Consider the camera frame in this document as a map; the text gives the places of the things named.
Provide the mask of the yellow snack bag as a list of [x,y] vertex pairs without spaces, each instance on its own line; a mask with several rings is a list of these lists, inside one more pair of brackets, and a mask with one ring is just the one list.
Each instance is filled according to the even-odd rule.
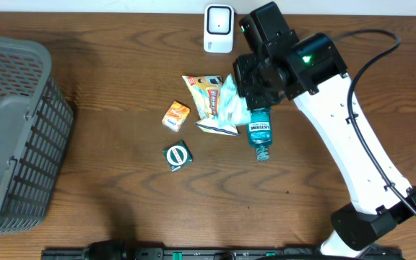
[[219,126],[218,108],[220,105],[221,76],[182,76],[191,93],[200,119],[195,123],[203,132],[238,136],[235,126]]

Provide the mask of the light teal tissue packet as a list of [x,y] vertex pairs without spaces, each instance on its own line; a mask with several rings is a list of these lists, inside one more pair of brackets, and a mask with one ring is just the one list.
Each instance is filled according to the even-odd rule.
[[238,94],[237,85],[231,74],[220,88],[217,121],[219,126],[242,126],[251,122],[251,112],[246,99]]

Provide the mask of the teal mouthwash bottle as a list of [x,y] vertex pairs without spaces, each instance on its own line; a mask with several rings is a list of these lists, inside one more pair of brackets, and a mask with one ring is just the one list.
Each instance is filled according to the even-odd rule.
[[269,146],[272,144],[270,109],[261,108],[251,112],[251,122],[247,125],[248,143],[256,151],[259,162],[269,159]]

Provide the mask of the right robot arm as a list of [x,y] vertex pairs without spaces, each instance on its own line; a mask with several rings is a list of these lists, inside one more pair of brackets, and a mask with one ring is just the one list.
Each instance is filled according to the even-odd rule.
[[416,186],[394,166],[368,123],[335,40],[318,32],[299,39],[275,3],[239,22],[251,49],[234,64],[238,94],[250,111],[288,99],[317,130],[350,193],[331,215],[333,231],[316,249],[304,246],[284,259],[400,259],[377,240],[416,217]]

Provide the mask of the orange small box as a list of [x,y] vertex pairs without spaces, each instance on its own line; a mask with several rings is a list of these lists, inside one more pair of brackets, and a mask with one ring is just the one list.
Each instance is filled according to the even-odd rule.
[[179,132],[185,120],[190,114],[190,108],[174,101],[162,118],[163,126],[174,132]]

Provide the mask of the green small box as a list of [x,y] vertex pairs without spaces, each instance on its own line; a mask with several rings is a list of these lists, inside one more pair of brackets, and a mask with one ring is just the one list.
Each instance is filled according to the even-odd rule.
[[172,172],[180,170],[193,162],[193,156],[184,141],[179,141],[162,151]]

